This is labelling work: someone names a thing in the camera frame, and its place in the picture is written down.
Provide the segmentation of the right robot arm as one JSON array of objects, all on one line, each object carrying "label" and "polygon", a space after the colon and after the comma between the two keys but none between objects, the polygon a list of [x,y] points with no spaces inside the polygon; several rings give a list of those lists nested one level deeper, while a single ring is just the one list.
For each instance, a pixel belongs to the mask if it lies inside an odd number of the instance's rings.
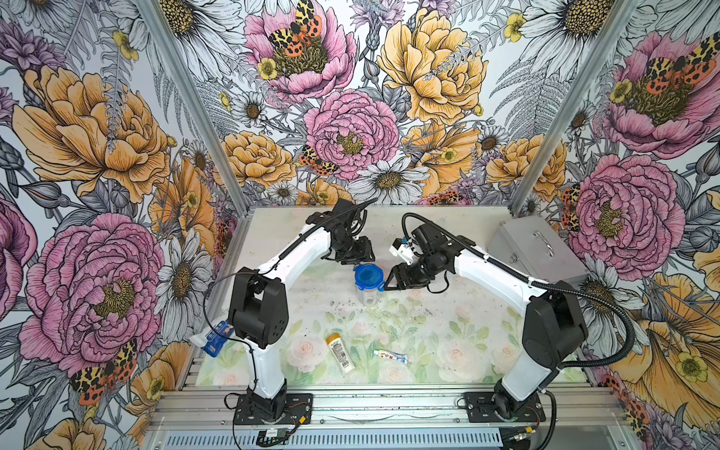
[{"label": "right robot arm", "polygon": [[479,284],[501,298],[523,320],[519,358],[495,384],[496,416],[514,420],[532,397],[560,373],[561,365],[589,337],[579,295],[515,270],[474,241],[426,222],[394,240],[390,253],[401,258],[387,276],[390,291],[429,287],[438,275],[453,274]]}]

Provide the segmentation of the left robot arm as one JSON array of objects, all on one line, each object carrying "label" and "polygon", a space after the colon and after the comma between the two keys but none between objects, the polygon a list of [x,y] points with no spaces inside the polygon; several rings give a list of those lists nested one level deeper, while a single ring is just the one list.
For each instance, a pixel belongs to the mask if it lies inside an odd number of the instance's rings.
[{"label": "left robot arm", "polygon": [[276,422],[286,409],[287,380],[276,344],[290,324],[290,288],[322,258],[343,266],[375,261],[371,240],[360,233],[367,208],[376,201],[338,200],[332,210],[309,216],[296,238],[265,264],[243,267],[232,277],[227,322],[240,341],[249,343],[252,377],[246,403],[262,420]]}]

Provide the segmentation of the blue lid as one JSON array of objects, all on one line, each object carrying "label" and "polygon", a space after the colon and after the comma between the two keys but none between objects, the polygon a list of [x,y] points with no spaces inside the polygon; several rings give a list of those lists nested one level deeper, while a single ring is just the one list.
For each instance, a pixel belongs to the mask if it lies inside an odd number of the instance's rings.
[{"label": "blue lid", "polygon": [[354,283],[361,292],[384,290],[383,270],[375,264],[360,264],[354,268]]}]

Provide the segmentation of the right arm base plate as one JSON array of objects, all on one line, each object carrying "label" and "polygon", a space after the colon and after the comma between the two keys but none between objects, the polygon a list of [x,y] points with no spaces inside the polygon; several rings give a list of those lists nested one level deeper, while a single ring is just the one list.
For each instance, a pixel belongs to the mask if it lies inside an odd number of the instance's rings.
[{"label": "right arm base plate", "polygon": [[518,401],[489,391],[471,391],[462,395],[470,423],[542,423],[546,421],[538,393]]}]

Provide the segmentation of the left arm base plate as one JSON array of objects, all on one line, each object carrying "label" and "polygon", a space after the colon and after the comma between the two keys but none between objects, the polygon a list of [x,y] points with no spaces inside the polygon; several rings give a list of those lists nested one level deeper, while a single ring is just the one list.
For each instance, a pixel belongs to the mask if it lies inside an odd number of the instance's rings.
[{"label": "left arm base plate", "polygon": [[232,420],[236,426],[300,426],[311,422],[314,396],[303,392],[264,399],[254,393],[245,393],[239,401]]}]

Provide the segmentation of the clear plastic cup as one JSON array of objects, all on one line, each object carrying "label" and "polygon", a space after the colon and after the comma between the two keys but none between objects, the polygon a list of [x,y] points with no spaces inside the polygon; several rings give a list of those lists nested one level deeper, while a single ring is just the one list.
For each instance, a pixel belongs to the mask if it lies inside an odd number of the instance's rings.
[{"label": "clear plastic cup", "polygon": [[360,303],[365,307],[372,307],[378,304],[384,292],[379,289],[361,290],[358,292]]}]

